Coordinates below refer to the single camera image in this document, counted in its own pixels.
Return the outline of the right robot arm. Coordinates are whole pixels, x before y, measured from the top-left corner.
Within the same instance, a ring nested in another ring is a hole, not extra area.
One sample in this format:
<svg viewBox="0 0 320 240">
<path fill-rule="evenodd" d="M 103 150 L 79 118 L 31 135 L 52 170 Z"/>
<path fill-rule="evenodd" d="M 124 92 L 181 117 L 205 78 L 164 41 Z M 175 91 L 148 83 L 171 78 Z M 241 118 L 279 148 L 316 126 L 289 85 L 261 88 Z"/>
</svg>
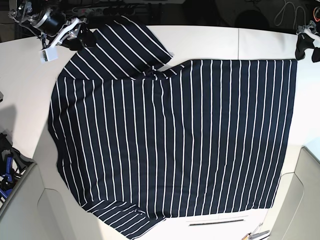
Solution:
<svg viewBox="0 0 320 240">
<path fill-rule="evenodd" d="M 60 0 L 10 0 L 8 4 L 8 16 L 41 40 L 43 50 L 62 46 L 79 51 L 97 43 L 88 19 L 67 16 Z"/>
</svg>

